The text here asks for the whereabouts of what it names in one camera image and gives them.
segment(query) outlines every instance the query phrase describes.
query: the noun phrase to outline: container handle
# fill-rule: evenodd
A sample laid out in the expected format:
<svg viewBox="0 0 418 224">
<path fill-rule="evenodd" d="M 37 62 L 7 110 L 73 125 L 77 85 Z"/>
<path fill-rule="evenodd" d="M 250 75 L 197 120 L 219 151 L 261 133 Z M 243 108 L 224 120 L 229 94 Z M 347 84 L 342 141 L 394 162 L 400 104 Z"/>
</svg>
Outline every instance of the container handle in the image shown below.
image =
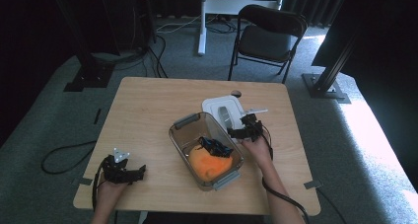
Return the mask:
<svg viewBox="0 0 418 224">
<path fill-rule="evenodd" d="M 175 127 L 175 129 L 179 130 L 183 126 L 188 125 L 188 124 L 190 124 L 190 123 L 192 123 L 194 121 L 199 120 L 199 118 L 200 118 L 200 114 L 198 114 L 198 113 L 191 113 L 191 114 L 189 114 L 189 115 L 187 115 L 187 116 L 185 116 L 183 118 L 180 118 L 180 119 L 176 120 L 174 122 L 174 127 Z"/>
</svg>

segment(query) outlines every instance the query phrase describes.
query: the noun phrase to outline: gray carpet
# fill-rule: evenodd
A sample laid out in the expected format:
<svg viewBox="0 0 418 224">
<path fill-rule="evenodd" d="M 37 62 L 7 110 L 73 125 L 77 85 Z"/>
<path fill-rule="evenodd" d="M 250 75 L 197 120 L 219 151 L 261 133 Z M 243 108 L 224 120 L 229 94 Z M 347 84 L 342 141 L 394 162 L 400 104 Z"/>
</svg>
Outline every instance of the gray carpet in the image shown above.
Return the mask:
<svg viewBox="0 0 418 224">
<path fill-rule="evenodd" d="M 183 20 L 161 20 L 159 24 Z M 206 54 L 197 55 L 196 28 L 182 28 L 160 34 L 167 47 L 162 64 L 171 78 L 226 80 L 232 34 L 208 33 Z M 309 28 L 298 48 L 286 86 L 312 169 L 320 190 L 342 213 L 347 223 L 418 223 L 417 194 L 397 163 L 381 128 L 357 89 L 355 80 L 340 74 L 337 83 L 351 104 L 312 99 L 301 77 L 321 73 L 311 67 L 326 30 Z M 159 54 L 163 41 L 151 45 Z M 108 54 L 96 54 L 115 60 Z M 281 82 L 276 69 L 253 67 L 245 62 L 236 67 L 234 81 Z M 42 158 L 52 149 L 98 138 L 120 80 L 125 76 L 155 77 L 155 59 L 120 63 L 105 89 L 64 93 L 80 64 L 70 58 L 52 76 L 31 110 L 0 150 L 0 223 L 88 223 L 91 210 L 76 209 L 72 202 L 77 179 L 83 176 L 88 160 L 62 175 L 48 175 L 40 168 Z M 99 120 L 97 111 L 102 110 Z M 94 144 L 53 154 L 45 165 L 60 171 L 71 167 Z M 318 194 L 321 212 L 312 223 L 342 223 L 331 203 Z M 137 223 L 139 212 L 120 212 L 117 223 Z"/>
</svg>

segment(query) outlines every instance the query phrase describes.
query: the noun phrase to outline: human hand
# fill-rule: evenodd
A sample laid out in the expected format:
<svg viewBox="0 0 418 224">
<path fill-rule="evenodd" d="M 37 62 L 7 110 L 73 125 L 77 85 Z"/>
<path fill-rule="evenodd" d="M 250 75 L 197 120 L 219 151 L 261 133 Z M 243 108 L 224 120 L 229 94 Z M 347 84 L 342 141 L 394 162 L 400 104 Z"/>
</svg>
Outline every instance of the human hand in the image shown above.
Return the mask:
<svg viewBox="0 0 418 224">
<path fill-rule="evenodd" d="M 269 136 L 266 131 L 263 131 L 263 135 L 265 139 L 263 136 L 259 136 L 253 142 L 250 138 L 239 141 L 249 151 L 259 167 L 262 167 L 266 163 L 271 163 L 269 145 L 266 141 L 266 139 L 269 139 Z"/>
</svg>

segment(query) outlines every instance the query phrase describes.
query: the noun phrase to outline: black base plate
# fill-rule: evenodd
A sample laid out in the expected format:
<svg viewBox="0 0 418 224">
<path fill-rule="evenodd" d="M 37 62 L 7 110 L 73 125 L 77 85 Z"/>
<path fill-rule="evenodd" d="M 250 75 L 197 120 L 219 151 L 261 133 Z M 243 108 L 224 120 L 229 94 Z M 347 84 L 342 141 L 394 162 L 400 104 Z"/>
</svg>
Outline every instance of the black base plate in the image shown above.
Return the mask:
<svg viewBox="0 0 418 224">
<path fill-rule="evenodd" d="M 64 92 L 82 92 L 84 88 L 106 88 L 113 72 L 114 64 L 99 63 L 97 77 L 84 78 L 83 68 L 80 68 L 73 82 L 65 86 Z"/>
<path fill-rule="evenodd" d="M 314 84 L 317 82 L 320 74 L 303 74 L 302 77 L 305 80 L 305 84 L 307 85 L 312 98 L 335 99 L 340 104 L 351 104 L 347 94 L 341 92 L 337 82 L 334 82 L 328 91 L 322 92 L 314 89 Z"/>
</svg>

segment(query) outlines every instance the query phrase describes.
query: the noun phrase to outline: glass baking dish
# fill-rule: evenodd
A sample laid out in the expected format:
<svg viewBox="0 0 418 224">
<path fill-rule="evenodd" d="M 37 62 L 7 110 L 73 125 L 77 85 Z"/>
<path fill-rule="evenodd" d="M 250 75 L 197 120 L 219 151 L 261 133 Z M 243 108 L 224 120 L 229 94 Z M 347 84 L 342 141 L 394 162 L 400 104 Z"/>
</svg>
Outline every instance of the glass baking dish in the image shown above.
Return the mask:
<svg viewBox="0 0 418 224">
<path fill-rule="evenodd" d="M 219 190 L 240 176 L 238 170 L 244 162 L 243 154 L 212 114 L 199 112 L 178 119 L 170 128 L 169 134 L 181 159 L 202 190 Z M 223 145 L 234 149 L 230 155 L 233 159 L 231 168 L 209 182 L 197 176 L 188 160 L 190 151 L 200 144 L 199 138 L 202 136 L 216 139 Z"/>
</svg>

